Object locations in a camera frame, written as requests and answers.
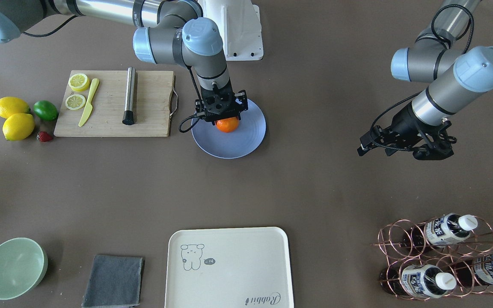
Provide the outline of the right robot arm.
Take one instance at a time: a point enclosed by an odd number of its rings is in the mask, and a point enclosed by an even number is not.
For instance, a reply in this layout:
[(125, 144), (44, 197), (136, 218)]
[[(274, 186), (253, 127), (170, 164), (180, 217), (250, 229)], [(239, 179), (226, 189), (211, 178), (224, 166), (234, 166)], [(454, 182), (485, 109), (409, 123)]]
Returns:
[(141, 61), (190, 71), (198, 100), (192, 118), (215, 124), (241, 118), (244, 90), (230, 81), (217, 24), (195, 0), (0, 0), (0, 44), (26, 34), (52, 15), (92, 16), (136, 27), (133, 49)]

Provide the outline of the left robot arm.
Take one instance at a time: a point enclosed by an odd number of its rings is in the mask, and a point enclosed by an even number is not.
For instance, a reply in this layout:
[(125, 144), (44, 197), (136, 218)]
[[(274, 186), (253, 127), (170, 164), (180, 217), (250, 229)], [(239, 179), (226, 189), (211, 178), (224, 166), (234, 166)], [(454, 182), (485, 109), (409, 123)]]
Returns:
[(426, 89), (404, 99), (406, 106), (382, 128), (372, 123), (357, 149), (364, 156), (374, 148), (412, 153), (417, 160), (444, 160), (453, 155), (456, 138), (448, 135), (450, 117), (493, 89), (493, 46), (454, 50), (452, 45), (474, 31), (477, 0), (446, 0), (413, 47), (393, 55), (392, 76), (428, 83)]

